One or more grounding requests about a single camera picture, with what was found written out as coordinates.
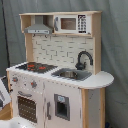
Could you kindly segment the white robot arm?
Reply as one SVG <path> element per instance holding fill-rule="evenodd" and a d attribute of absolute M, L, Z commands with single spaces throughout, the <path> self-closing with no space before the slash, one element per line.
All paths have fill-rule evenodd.
<path fill-rule="evenodd" d="M 11 102 L 9 93 L 0 78 L 0 111 Z M 0 128 L 35 128 L 29 121 L 21 117 L 9 120 L 0 120 Z"/>

